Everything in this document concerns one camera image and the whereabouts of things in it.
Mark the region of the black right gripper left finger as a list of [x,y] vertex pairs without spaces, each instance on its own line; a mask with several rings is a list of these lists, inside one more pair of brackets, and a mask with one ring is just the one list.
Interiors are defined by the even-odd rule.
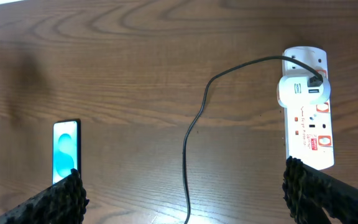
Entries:
[[0,216],[0,224],[82,224],[86,190],[80,173],[71,174]]

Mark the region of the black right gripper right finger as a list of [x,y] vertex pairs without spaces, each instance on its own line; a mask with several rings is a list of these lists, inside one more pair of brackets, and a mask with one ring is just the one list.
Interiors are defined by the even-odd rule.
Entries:
[[289,157],[283,199],[296,223],[358,224],[358,189]]

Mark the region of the blue Galaxy smartphone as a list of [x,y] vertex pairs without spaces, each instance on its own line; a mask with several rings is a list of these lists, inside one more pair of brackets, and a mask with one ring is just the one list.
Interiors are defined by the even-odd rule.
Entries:
[[81,174],[81,120],[66,119],[53,124],[52,184],[76,169]]

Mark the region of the white USB charger plug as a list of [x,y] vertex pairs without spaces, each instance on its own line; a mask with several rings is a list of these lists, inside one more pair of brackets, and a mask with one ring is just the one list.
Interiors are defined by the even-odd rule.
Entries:
[[331,85],[323,77],[320,86],[311,86],[307,75],[285,75],[277,85],[277,100],[283,108],[320,105],[329,100]]

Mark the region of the white power strip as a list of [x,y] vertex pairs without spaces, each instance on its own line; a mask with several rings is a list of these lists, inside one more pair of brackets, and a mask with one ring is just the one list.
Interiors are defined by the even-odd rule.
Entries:
[[[328,79],[326,52],[317,47],[297,46],[283,55],[300,61]],[[282,62],[285,75],[314,75],[293,62]],[[286,156],[300,159],[304,164],[323,170],[334,165],[334,143],[330,100],[320,105],[283,108],[285,120]]]

